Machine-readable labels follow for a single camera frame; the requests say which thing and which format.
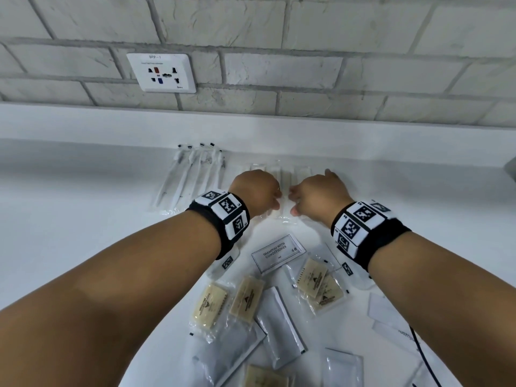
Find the soap bar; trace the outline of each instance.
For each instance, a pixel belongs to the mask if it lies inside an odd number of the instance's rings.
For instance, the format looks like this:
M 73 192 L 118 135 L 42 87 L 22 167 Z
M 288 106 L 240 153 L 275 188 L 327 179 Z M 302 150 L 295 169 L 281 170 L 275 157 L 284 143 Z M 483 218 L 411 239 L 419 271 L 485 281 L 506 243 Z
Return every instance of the soap bar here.
M 238 287 L 238 292 L 229 313 L 251 323 L 255 317 L 264 285 L 265 283 L 261 279 L 255 279 L 250 275 L 244 277 Z
M 194 321 L 205 329 L 211 329 L 227 298 L 228 293 L 221 287 L 215 284 L 208 285 L 193 312 Z
M 315 300 L 309 299 L 308 301 L 314 309 L 319 310 L 343 297 L 344 291 L 337 284 L 337 281 L 332 275 L 327 274 L 322 281 L 321 288 Z
M 275 372 L 249 365 L 243 387 L 288 387 L 288 378 Z
M 327 272 L 324 264 L 308 258 L 297 279 L 297 287 L 315 299 Z

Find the hand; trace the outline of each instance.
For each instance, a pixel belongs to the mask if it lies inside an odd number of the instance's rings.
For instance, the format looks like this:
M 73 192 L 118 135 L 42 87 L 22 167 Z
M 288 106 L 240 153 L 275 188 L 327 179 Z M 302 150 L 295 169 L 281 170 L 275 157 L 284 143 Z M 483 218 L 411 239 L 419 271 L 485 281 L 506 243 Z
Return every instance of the hand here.
M 269 209 L 278 210 L 281 197 L 280 184 L 273 175 L 262 170 L 246 171 L 238 175 L 229 192 L 238 195 L 246 204 L 251 218 Z
M 324 175 L 311 176 L 299 185 L 292 186 L 288 198 L 296 202 L 291 210 L 293 216 L 304 214 L 328 228 L 337 214 L 353 202 L 345 184 L 330 170 L 326 170 Z

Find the wall socket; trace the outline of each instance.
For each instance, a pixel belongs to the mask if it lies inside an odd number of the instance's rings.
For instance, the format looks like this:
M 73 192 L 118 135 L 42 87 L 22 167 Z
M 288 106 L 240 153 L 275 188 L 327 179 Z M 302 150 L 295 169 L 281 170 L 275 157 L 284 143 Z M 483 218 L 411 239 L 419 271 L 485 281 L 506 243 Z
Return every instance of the wall socket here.
M 127 59 L 145 92 L 195 93 L 197 90 L 186 54 L 129 53 Z

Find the electrical outlet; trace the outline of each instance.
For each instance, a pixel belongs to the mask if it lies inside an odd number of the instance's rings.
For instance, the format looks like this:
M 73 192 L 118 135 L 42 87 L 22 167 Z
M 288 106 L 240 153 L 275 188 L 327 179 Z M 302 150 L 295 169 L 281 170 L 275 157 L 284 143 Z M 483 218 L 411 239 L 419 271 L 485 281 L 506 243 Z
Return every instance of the electrical outlet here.
M 127 59 L 145 92 L 195 93 L 197 90 L 186 54 L 129 53 Z

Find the wristband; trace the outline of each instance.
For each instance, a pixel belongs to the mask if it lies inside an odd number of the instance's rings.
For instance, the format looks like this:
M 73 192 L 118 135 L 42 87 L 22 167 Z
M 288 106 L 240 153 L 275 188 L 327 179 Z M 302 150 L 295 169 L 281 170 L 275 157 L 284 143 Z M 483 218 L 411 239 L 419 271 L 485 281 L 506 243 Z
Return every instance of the wristband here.
M 215 227 L 220 236 L 221 259 L 231 251 L 244 230 L 249 226 L 249 211 L 238 195 L 214 189 L 198 196 L 188 209 L 203 216 Z
M 375 200 L 353 202 L 333 220 L 331 234 L 337 248 L 366 271 L 376 251 L 410 231 L 395 214 Z

